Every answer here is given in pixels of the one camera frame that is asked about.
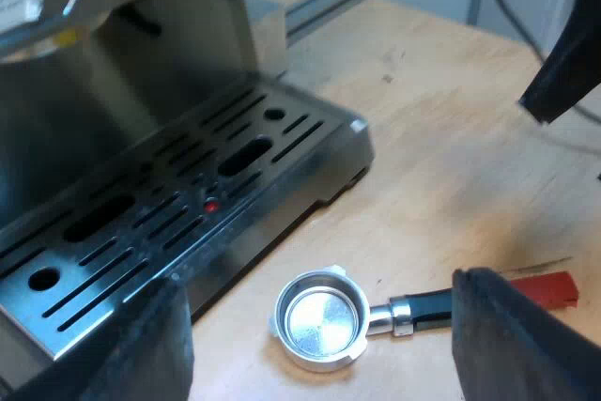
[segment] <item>wooden countertop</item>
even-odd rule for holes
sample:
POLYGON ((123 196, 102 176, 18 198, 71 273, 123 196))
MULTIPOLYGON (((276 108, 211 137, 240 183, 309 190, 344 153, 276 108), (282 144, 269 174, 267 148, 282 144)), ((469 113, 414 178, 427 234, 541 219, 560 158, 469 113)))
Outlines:
POLYGON ((194 324, 191 400, 462 399, 449 330, 370 338, 327 375, 285 356, 267 323, 278 292, 332 263, 381 303, 450 286, 456 268, 571 256, 539 270, 572 272, 580 304, 556 315, 601 344, 601 128, 573 113, 540 128, 516 106, 537 71, 527 48, 367 0, 295 44, 289 65, 286 82, 368 119, 376 159, 194 324))

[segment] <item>black cable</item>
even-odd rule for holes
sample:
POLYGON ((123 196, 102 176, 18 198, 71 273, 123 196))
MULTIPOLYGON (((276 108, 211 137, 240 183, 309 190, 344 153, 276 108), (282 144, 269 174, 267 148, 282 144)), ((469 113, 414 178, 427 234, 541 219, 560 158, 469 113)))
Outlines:
MULTIPOLYGON (((516 16, 516 14, 509 8, 509 6, 505 2, 505 0, 496 0, 496 1, 497 1, 497 5, 499 5, 499 8, 501 9, 502 13, 505 15, 507 20, 515 28, 517 33, 526 41, 526 43, 530 46, 530 48, 532 49, 532 51, 538 58, 538 61, 541 63, 541 65, 543 65, 545 63, 545 57, 543 56, 543 53, 541 52, 540 48, 538 47, 538 44, 536 44, 534 37, 526 29, 524 24, 520 22, 520 20, 516 16)), ((574 109, 574 111, 576 113, 578 113, 582 117, 588 119, 589 121, 593 122, 594 124, 601 126, 601 116, 596 115, 595 113, 591 112, 590 110, 588 110, 584 107, 581 107, 580 105, 574 105, 572 108, 574 109)))

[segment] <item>stainless steel drip tray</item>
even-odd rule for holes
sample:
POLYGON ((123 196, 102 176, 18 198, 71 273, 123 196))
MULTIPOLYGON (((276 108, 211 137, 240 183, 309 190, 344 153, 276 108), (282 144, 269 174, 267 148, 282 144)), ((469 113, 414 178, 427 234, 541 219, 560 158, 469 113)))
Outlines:
POLYGON ((0 232, 9 385, 159 275, 186 280, 191 310, 204 311, 373 159, 364 121, 349 112, 258 78, 227 92, 0 232))

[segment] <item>metal filter basket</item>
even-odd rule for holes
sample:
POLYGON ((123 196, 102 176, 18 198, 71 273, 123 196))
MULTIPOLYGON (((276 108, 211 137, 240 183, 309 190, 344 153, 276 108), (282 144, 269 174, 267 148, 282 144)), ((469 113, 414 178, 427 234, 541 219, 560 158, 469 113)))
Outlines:
POLYGON ((270 321, 285 352, 302 368, 330 372, 366 349, 369 303, 337 266, 301 274, 284 287, 270 321))

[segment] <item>drip tray grate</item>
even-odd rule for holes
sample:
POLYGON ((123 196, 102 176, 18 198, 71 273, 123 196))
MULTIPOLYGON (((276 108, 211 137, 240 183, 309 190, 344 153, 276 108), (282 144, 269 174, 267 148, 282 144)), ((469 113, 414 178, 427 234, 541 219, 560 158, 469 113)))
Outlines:
POLYGON ((52 360, 355 118, 272 82, 228 91, 2 231, 0 304, 52 360))

